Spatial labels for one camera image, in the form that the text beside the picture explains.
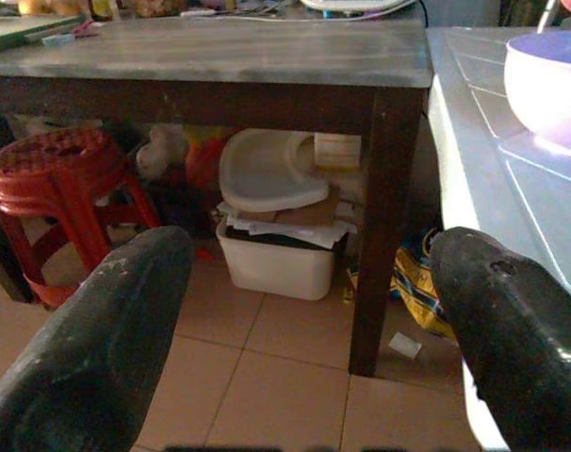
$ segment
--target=table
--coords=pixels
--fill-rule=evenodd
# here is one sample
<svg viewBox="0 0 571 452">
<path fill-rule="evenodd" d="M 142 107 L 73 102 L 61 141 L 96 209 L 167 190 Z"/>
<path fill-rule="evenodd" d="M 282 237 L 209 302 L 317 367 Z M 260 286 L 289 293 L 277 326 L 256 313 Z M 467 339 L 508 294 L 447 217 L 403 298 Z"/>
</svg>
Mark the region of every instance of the table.
<svg viewBox="0 0 571 452">
<path fill-rule="evenodd" d="M 350 371 L 372 376 L 432 67 L 419 21 L 106 24 L 0 53 L 0 111 L 361 135 L 369 159 Z"/>
<path fill-rule="evenodd" d="M 531 28 L 434 28 L 429 118 L 446 228 L 492 235 L 571 294 L 571 158 L 540 147 L 503 86 L 505 43 Z M 468 419 L 484 449 L 505 449 L 465 366 Z"/>
</svg>

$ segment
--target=gray tabletop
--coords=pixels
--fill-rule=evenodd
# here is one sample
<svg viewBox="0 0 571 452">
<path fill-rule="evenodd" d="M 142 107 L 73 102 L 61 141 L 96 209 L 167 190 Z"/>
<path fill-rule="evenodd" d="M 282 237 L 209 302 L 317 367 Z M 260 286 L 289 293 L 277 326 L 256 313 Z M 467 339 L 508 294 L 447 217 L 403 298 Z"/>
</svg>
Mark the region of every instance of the gray tabletop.
<svg viewBox="0 0 571 452">
<path fill-rule="evenodd" d="M 419 21 L 266 23 L 164 18 L 105 24 L 61 48 L 0 53 L 0 75 L 426 88 Z"/>
<path fill-rule="evenodd" d="M 429 30 L 443 220 L 535 259 L 571 293 L 571 157 L 535 143 L 503 85 L 506 42 L 533 31 Z"/>
</svg>

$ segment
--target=tiled floor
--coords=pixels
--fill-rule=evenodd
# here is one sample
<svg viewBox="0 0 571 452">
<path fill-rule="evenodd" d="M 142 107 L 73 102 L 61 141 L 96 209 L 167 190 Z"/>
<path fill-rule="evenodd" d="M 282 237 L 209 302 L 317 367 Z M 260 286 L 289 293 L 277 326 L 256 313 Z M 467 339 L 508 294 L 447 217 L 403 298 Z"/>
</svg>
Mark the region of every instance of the tiled floor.
<svg viewBox="0 0 571 452">
<path fill-rule="evenodd" d="M 56 271 L 69 273 L 64 268 Z M 233 287 L 221 260 L 196 263 L 134 450 L 229 444 L 285 452 L 477 451 L 459 394 L 457 348 L 421 331 L 393 301 L 379 364 L 386 379 L 350 377 L 353 308 L 340 295 L 341 283 L 316 302 L 258 294 Z M 0 288 L 0 377 L 49 315 L 12 303 Z M 396 331 L 423 344 L 413 362 L 387 347 Z"/>
</svg>

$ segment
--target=white storage bin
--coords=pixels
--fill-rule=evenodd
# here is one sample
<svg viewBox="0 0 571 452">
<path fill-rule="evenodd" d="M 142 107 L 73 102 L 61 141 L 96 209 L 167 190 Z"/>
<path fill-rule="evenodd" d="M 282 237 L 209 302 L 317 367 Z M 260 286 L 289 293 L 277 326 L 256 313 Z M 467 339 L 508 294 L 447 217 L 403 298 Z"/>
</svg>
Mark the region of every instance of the white storage bin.
<svg viewBox="0 0 571 452">
<path fill-rule="evenodd" d="M 334 253 L 268 245 L 225 235 L 225 220 L 217 238 L 233 284 L 294 299 L 322 299 L 330 291 Z"/>
</svg>

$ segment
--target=red plastic stool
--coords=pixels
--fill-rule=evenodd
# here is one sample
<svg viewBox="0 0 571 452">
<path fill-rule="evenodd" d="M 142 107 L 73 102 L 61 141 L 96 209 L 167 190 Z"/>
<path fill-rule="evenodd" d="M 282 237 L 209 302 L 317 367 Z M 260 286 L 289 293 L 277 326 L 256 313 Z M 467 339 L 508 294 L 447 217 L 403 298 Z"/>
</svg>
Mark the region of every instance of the red plastic stool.
<svg viewBox="0 0 571 452">
<path fill-rule="evenodd" d="M 135 205 L 95 202 L 125 186 Z M 30 244 L 20 218 L 53 217 L 58 224 Z M 110 251 L 106 226 L 160 226 L 124 153 L 97 129 L 64 129 L 16 141 L 0 151 L 0 222 L 26 280 L 39 299 L 57 307 L 76 287 L 52 287 L 41 268 L 68 241 L 88 272 Z"/>
</svg>

